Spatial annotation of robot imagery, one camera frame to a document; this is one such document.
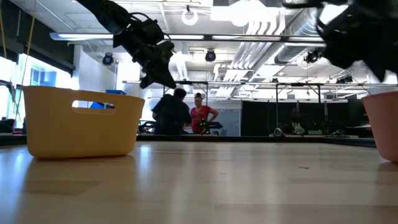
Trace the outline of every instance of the bin handle cutout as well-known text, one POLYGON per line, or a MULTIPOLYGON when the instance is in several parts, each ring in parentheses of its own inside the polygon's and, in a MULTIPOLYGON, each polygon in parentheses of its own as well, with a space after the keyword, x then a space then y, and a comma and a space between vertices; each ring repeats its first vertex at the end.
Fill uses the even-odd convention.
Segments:
POLYGON ((95 101, 85 101, 85 100, 75 100, 72 103, 72 110, 80 114, 114 114, 116 108, 111 103, 95 102, 95 101))

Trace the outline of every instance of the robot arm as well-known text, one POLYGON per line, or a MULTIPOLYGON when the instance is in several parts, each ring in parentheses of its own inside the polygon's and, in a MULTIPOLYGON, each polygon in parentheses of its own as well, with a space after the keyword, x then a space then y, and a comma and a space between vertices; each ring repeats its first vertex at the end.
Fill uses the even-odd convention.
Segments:
POLYGON ((333 65, 347 69, 355 61, 362 60, 380 81, 383 81, 386 70, 398 73, 396 0, 354 0, 328 24, 320 20, 324 2, 342 5, 347 4, 347 0, 304 1, 288 0, 282 5, 292 9, 318 8, 317 31, 326 43, 322 54, 333 65))
POLYGON ((146 88, 152 83, 159 83, 169 88, 176 88, 173 77, 169 72, 169 62, 173 55, 174 44, 164 41, 164 33, 145 14, 129 13, 125 8, 109 0, 77 0, 86 7, 98 22, 113 34, 113 47, 120 45, 131 55, 132 61, 142 67, 146 77, 141 80, 140 87, 146 88), (141 21, 135 15, 146 18, 141 21))

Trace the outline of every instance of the table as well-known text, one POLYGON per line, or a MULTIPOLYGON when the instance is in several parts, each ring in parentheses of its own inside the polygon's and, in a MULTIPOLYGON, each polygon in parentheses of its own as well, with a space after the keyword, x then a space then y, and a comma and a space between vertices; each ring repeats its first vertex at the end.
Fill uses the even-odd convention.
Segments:
POLYGON ((397 214, 398 167, 371 148, 138 142, 124 157, 60 161, 0 149, 2 224, 370 224, 397 214))

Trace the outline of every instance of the woman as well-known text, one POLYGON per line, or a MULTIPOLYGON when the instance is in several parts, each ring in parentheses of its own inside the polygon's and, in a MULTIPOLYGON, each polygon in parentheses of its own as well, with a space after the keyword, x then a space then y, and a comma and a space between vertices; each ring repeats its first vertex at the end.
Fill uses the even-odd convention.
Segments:
POLYGON ((195 96, 195 106, 191 110, 191 117, 192 117, 192 131, 195 134, 201 134, 206 131, 205 127, 201 127, 200 123, 202 119, 205 119, 207 122, 214 121, 218 116, 218 111, 210 108, 209 106, 202 105, 203 99, 200 93, 197 93, 195 96))

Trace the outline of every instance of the rope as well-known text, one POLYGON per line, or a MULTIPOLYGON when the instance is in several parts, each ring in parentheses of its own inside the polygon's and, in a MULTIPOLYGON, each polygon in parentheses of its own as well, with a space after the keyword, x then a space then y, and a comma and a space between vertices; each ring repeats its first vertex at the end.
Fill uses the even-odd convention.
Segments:
POLYGON ((0 26, 1 26, 1 37, 2 37, 2 49, 4 51, 4 58, 7 59, 6 35, 4 34, 4 24, 2 22, 1 8, 0 8, 0 26))
MULTIPOLYGON (((34 30, 34 27, 35 27, 35 19, 36 19, 36 3, 37 3, 37 0, 34 1, 34 6, 33 6, 32 24, 30 25, 29 41, 28 41, 28 44, 27 44, 26 61, 25 61, 24 73, 22 75, 21 86, 24 86, 26 66, 27 66, 27 61, 28 61, 29 54, 30 54, 30 46, 32 45, 32 36, 33 36, 33 30, 34 30)), ((19 94, 19 99, 18 99, 18 104, 17 104, 16 119, 18 118, 18 114, 19 114, 19 104, 21 103, 21 96, 22 96, 22 89, 20 90, 20 94, 19 94)))

